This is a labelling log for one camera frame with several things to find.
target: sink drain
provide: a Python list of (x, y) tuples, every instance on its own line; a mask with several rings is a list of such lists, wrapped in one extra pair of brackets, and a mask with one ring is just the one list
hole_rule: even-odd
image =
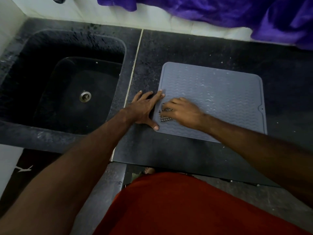
[(84, 103), (88, 102), (90, 99), (91, 99), (91, 93), (88, 92), (88, 91), (84, 91), (84, 92), (83, 92), (82, 94), (80, 94), (80, 96), (79, 96), (79, 100), (80, 100), (81, 102), (84, 102)]

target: sink basin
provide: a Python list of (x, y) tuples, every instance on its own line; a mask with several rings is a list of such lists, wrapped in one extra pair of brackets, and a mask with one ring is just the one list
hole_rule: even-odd
[(0, 120), (90, 133), (108, 117), (125, 51), (117, 38), (37, 32), (25, 43), (0, 87)]

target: orange shirt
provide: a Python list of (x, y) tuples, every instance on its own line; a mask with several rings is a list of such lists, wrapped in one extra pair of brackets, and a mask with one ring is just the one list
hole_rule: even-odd
[(197, 178), (156, 173), (114, 199), (93, 235), (310, 234)]

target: gray drying mat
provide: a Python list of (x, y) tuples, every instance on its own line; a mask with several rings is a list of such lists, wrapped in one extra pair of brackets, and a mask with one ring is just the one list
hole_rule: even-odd
[(153, 114), (160, 133), (218, 142), (175, 120), (161, 122), (162, 103), (174, 97), (185, 97), (207, 114), (267, 134), (262, 79), (258, 75), (167, 62), (162, 68), (160, 89), (166, 96), (157, 103)]

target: purple cloth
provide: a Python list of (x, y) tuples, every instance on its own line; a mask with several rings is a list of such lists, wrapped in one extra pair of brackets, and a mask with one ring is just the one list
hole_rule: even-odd
[(222, 27), (249, 27), (255, 40), (313, 50), (313, 0), (98, 0), (103, 6), (137, 10), (136, 3), (174, 16)]

